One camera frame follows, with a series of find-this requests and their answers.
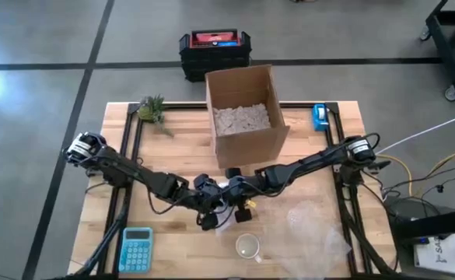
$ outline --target cardboard box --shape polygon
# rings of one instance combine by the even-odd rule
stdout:
[[[206,74],[206,103],[219,168],[262,163],[278,157],[289,126],[282,117],[270,65],[209,72]],[[249,107],[259,103],[267,107],[271,128],[217,135],[213,108]]]

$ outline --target cart wheel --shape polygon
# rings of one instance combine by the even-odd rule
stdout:
[[[425,40],[428,40],[429,38],[431,38],[431,33],[429,32],[429,27],[428,26],[422,27],[422,31],[421,31],[421,35],[419,36],[419,39],[421,39],[421,41],[425,41]]]
[[[445,91],[445,98],[449,100],[450,102],[455,101],[455,87],[450,86],[448,89]]]

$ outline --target concrete floor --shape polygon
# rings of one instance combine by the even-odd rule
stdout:
[[[0,64],[86,63],[105,5],[0,0]],[[116,0],[97,62],[177,61],[183,34],[215,28],[250,34],[253,59],[435,57],[434,43],[417,38],[435,5],[432,0]],[[455,1],[449,8],[455,9]],[[21,278],[83,72],[0,71],[1,275]],[[443,65],[279,66],[273,72],[281,100],[358,100],[366,130],[382,136],[380,147],[455,117],[455,103],[443,98],[450,84]],[[76,131],[99,131],[107,102],[155,94],[204,100],[205,84],[184,80],[180,68],[95,70]],[[452,152],[455,124],[387,153],[421,177]],[[422,184],[431,187],[454,176]],[[406,175],[392,166],[381,177],[391,185]],[[81,170],[66,168],[36,278],[66,272],[86,185]],[[455,208],[455,182],[426,199]]]

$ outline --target white cable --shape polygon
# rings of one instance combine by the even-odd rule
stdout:
[[[405,138],[405,139],[402,139],[402,140],[400,140],[400,141],[398,141],[398,142],[396,142],[396,143],[394,143],[394,144],[392,144],[392,145],[387,146],[386,148],[380,150],[380,151],[377,152],[376,154],[380,154],[380,153],[382,153],[382,152],[384,152],[384,151],[386,151],[386,150],[388,150],[388,149],[393,148],[394,146],[396,146],[396,145],[398,145],[398,144],[401,144],[401,143],[403,143],[403,142],[405,142],[405,141],[407,141],[407,140],[410,140],[410,139],[412,139],[412,138],[418,137],[419,135],[423,135],[423,134],[425,134],[426,132],[430,132],[430,131],[433,131],[433,130],[435,130],[435,129],[437,129],[437,128],[441,128],[442,126],[444,126],[444,125],[446,125],[446,124],[449,124],[449,123],[452,123],[452,122],[454,122],[454,121],[455,121],[455,118],[452,119],[452,120],[450,120],[450,121],[446,121],[446,122],[444,122],[444,123],[442,123],[442,124],[438,124],[438,125],[436,125],[435,127],[432,127],[432,128],[426,129],[426,130],[424,130],[424,131],[421,131],[421,132],[419,132],[419,133],[417,133],[417,134],[408,136],[408,137]]]

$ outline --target plastic bag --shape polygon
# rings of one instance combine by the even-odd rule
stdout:
[[[289,210],[286,223],[266,224],[262,243],[266,254],[299,279],[327,277],[351,250],[334,219],[312,201]]]

